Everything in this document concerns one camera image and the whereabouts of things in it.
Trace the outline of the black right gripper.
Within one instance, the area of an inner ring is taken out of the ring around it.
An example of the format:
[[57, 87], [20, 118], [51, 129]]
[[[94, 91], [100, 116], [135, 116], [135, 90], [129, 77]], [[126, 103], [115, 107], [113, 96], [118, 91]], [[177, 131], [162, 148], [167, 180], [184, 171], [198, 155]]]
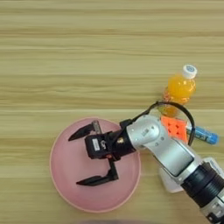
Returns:
[[[134, 153], [130, 137], [127, 133], [127, 128], [132, 124], [132, 120], [124, 120], [119, 123], [120, 129], [118, 131], [106, 132], [102, 135], [102, 140], [105, 142], [106, 149], [102, 153], [103, 158], [109, 158], [108, 163], [110, 169], [106, 176], [93, 176], [83, 179], [77, 182], [79, 186], [99, 186], [106, 184], [110, 181], [118, 180], [118, 174], [114, 161], [118, 161], [121, 157]], [[90, 124], [79, 128], [69, 138], [69, 141], [73, 141], [82, 137], [85, 137], [94, 131], [96, 134], [101, 134], [101, 126], [97, 120], [93, 120]]]

